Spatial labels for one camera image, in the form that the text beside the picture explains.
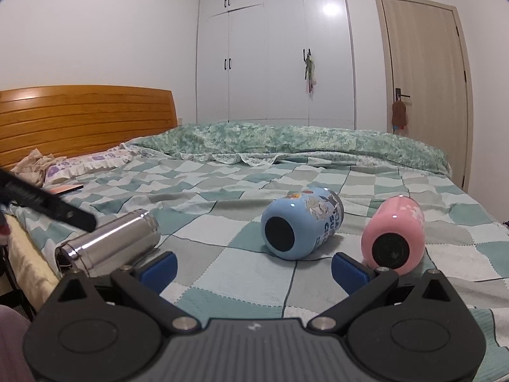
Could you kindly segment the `wooden headboard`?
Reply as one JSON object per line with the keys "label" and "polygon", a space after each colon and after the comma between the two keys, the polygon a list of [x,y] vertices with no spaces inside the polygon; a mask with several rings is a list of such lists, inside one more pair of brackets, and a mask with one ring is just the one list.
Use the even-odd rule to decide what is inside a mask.
{"label": "wooden headboard", "polygon": [[50,85],[1,92],[1,167],[32,150],[96,153],[178,126],[172,92],[120,85]]}

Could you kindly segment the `pink cup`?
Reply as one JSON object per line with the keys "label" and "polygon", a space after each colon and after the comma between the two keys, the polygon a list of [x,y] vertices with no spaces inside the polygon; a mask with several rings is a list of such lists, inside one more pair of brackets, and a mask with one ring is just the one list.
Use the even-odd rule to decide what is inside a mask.
{"label": "pink cup", "polygon": [[376,210],[361,236],[366,265],[387,267],[400,276],[411,272],[425,252],[424,213],[406,196],[389,197]]}

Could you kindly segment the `beige door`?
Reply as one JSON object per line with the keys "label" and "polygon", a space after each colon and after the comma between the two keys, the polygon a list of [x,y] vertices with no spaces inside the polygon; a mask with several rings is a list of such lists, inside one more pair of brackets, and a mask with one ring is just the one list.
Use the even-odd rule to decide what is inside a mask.
{"label": "beige door", "polygon": [[387,102],[406,104],[405,135],[446,153],[453,182],[469,187],[473,93],[457,8],[430,0],[375,0]]}

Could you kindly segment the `blue cartoon cup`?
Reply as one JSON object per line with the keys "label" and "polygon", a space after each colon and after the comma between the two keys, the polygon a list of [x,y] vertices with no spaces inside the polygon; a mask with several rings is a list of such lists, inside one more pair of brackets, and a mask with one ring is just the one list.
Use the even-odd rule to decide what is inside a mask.
{"label": "blue cartoon cup", "polygon": [[310,188],[270,203],[261,216],[261,235],[281,259],[304,259],[334,236],[343,219],[343,202],[336,192]]}

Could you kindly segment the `green floral duvet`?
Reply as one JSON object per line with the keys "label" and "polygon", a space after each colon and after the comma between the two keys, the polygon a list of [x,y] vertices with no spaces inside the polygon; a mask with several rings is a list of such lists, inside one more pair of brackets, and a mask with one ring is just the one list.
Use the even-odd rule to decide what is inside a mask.
{"label": "green floral duvet", "polygon": [[250,166],[286,158],[319,158],[356,165],[376,160],[450,177],[446,154],[421,141],[375,130],[256,123],[186,124],[127,141],[176,159]]}

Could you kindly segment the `white wardrobe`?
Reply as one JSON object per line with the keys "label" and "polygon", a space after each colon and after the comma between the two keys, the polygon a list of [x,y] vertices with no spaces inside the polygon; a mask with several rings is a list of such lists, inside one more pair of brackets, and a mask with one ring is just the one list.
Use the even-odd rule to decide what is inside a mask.
{"label": "white wardrobe", "polygon": [[[313,95],[304,50],[315,62]],[[347,0],[199,0],[199,123],[352,129],[355,73]]]}

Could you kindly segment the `purple floral pillow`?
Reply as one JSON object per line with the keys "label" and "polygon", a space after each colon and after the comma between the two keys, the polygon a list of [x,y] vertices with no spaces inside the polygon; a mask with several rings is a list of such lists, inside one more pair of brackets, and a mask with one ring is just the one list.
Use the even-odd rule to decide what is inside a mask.
{"label": "purple floral pillow", "polygon": [[74,158],[65,158],[46,171],[44,185],[58,185],[78,176],[116,169],[128,164],[135,154],[124,148],[114,148]]}

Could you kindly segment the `beige crumpled clothes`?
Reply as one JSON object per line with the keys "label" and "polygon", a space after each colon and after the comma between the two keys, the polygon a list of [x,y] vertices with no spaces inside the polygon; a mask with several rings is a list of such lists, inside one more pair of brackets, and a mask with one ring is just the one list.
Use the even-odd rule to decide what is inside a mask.
{"label": "beige crumpled clothes", "polygon": [[31,185],[41,187],[45,182],[46,173],[50,166],[57,165],[64,159],[66,159],[66,156],[55,157],[52,154],[43,155],[36,148],[15,164],[10,172]]}

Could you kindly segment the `green ornament on wardrobe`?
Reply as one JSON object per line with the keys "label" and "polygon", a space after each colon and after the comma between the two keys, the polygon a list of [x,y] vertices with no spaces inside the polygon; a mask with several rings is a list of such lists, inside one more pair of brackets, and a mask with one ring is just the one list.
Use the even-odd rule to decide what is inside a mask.
{"label": "green ornament on wardrobe", "polygon": [[306,90],[311,97],[316,85],[315,79],[315,62],[310,48],[304,50],[304,80],[306,81]]}

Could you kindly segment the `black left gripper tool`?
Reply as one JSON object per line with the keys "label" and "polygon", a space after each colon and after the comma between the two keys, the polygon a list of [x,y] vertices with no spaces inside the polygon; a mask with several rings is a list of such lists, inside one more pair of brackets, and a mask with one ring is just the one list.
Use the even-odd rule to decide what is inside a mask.
{"label": "black left gripper tool", "polygon": [[11,204],[27,207],[85,232],[93,232],[97,227],[97,219],[91,213],[1,170],[1,207],[8,209]]}

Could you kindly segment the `stainless steel cup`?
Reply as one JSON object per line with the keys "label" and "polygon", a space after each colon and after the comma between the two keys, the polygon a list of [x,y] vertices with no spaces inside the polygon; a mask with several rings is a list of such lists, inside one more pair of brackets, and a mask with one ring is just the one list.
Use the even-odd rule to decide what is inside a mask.
{"label": "stainless steel cup", "polygon": [[137,209],[58,246],[56,266],[62,274],[75,269],[90,278],[107,275],[154,248],[160,240],[159,228],[150,211]]}

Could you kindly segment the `brown plush door hanging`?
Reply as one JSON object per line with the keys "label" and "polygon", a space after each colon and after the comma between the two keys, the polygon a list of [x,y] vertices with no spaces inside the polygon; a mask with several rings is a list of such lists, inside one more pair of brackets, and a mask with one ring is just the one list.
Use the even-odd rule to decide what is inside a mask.
{"label": "brown plush door hanging", "polygon": [[392,105],[392,117],[391,124],[393,127],[393,132],[396,133],[400,130],[404,130],[407,126],[407,112],[406,112],[406,104],[400,98],[395,101]]}

